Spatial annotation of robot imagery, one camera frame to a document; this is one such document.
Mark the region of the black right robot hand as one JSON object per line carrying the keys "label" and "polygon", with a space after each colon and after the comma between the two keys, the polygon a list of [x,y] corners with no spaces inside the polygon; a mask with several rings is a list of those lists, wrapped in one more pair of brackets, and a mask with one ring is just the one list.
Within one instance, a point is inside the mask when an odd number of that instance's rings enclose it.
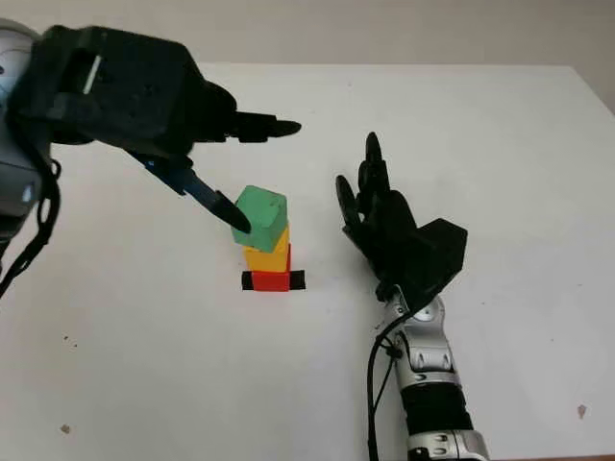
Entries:
{"label": "black right robot hand", "polygon": [[406,198],[390,186],[377,135],[365,142],[365,159],[357,172],[358,192],[346,177],[335,178],[335,192],[344,220],[343,232],[365,256],[379,283],[377,299],[387,300],[403,282],[405,244],[417,226]]}

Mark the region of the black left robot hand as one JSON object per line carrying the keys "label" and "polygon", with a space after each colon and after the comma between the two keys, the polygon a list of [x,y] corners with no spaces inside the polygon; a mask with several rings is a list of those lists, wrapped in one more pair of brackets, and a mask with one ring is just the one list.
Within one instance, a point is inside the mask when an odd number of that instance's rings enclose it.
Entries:
{"label": "black left robot hand", "polygon": [[[239,111],[233,95],[212,83],[186,96],[184,120],[175,119],[174,123],[174,133],[184,134],[191,145],[222,143],[229,137],[241,143],[263,143],[296,134],[302,128],[296,121],[281,120],[273,114]],[[187,155],[160,158],[131,152],[130,156],[176,193],[193,197],[232,228],[244,233],[251,231],[245,214],[221,191],[212,189],[196,175]]]}

